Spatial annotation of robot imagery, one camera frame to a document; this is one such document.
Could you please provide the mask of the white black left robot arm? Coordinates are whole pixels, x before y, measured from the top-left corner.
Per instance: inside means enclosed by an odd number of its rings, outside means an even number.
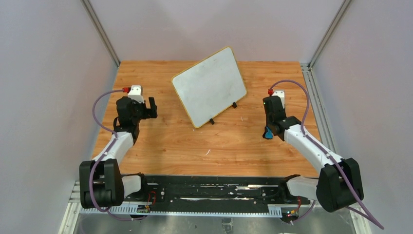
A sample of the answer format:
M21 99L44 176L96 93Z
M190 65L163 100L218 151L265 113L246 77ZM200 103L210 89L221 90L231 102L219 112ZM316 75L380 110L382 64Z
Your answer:
M143 173L122 175L119 162L134 146L139 136L139 123L157 118L157 105L153 97L149 106L130 97L116 101L117 117L113 120L112 137L102 152L79 166L80 202L83 208L119 206L124 198L134 196L144 201L149 186Z

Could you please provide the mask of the yellow-framed whiteboard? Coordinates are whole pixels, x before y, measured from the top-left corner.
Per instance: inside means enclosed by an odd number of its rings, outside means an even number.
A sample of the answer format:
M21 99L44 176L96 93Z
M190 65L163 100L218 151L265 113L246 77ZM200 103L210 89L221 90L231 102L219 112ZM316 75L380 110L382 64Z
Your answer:
M247 94L229 46L176 74L171 83L194 128L214 120Z

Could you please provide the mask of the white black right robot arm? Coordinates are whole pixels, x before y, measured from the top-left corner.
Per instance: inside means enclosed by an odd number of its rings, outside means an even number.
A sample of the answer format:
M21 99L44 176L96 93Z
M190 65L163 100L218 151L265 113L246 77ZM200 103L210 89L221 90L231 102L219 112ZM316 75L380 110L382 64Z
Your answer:
M301 153L319 174L317 179L301 175L285 177L280 184L283 200L305 197L332 213L364 199L356 160L337 155L312 136L295 116L288 117L283 97L265 97L263 107L266 117L263 138L277 136Z

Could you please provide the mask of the blue whiteboard eraser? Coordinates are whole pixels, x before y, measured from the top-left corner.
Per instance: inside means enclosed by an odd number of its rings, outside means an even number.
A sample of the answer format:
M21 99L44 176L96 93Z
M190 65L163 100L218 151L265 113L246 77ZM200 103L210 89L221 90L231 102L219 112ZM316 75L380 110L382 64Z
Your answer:
M273 138L272 131L267 126L264 127L263 138L264 139L272 139Z

